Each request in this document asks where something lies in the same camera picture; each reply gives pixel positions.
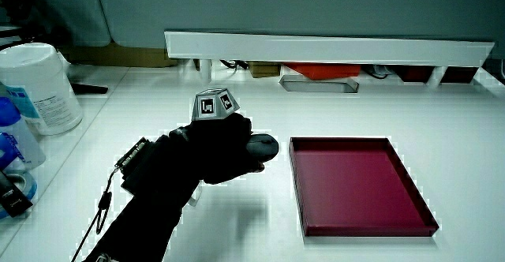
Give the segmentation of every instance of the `white container lid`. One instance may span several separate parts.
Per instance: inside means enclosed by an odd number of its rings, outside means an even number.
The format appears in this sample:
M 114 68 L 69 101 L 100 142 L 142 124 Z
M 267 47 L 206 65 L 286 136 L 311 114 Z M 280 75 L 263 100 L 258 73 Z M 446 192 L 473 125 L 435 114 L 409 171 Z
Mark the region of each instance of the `white container lid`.
M 50 44 L 26 43 L 0 51 L 0 81 L 5 85 L 39 83 L 62 68 Z

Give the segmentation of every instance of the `orange object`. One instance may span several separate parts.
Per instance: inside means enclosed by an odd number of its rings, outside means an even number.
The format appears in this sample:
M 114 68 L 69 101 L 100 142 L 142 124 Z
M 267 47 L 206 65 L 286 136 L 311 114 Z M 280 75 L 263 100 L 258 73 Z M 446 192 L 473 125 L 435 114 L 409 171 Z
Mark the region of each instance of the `orange object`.
M 290 69 L 293 69 L 312 80 L 325 80 L 338 77 L 357 77 L 360 73 L 360 65 L 347 64 L 319 64 L 319 63 L 284 63 Z

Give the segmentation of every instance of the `white table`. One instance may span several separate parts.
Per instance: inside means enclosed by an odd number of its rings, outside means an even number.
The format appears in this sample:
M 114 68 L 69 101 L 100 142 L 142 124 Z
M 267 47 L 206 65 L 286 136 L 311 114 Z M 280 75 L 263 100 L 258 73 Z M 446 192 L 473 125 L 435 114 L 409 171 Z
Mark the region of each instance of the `white table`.
M 47 187 L 27 219 L 0 226 L 0 261 L 69 261 L 119 157 L 141 137 L 188 124 L 194 95 L 215 86 L 228 87 L 253 130 L 274 136 L 280 152 L 260 174 L 204 185 L 198 205 L 184 208 L 165 261 L 505 260 L 505 102 L 476 86 L 434 90 L 360 76 L 357 94 L 301 93 L 243 71 L 216 69 L 203 84 L 187 68 L 83 69 L 113 88 L 79 98 L 87 115 L 75 130 L 41 139 L 53 160 L 32 173 L 57 174 L 40 179 Z M 440 229 L 433 238 L 304 238 L 291 136 L 390 137 Z M 131 198 L 121 182 L 116 175 L 107 225 Z M 163 212 L 153 219 L 163 223 Z M 92 231 L 81 253 L 99 237 Z

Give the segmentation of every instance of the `metal tray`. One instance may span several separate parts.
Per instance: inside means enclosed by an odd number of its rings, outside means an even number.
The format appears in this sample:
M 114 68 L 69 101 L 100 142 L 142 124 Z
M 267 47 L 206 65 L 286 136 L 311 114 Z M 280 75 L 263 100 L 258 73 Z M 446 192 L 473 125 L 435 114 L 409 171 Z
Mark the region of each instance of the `metal tray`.
M 292 137 L 305 236 L 431 237 L 439 226 L 386 138 Z
M 288 92 L 356 93 L 359 83 L 346 77 L 331 80 L 311 80 L 302 75 L 284 75 L 279 83 Z

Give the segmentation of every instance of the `wipes canister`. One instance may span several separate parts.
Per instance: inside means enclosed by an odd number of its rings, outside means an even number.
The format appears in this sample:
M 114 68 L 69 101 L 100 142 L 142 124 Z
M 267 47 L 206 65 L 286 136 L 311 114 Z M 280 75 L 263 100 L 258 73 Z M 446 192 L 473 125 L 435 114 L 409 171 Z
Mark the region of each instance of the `wipes canister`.
M 63 133 L 82 120 L 65 67 L 49 44 L 26 43 L 0 51 L 0 81 L 23 119 L 41 135 Z
M 0 170 L 15 168 L 19 161 L 26 169 L 32 169 L 45 160 L 44 152 L 19 111 L 8 98 L 0 97 Z

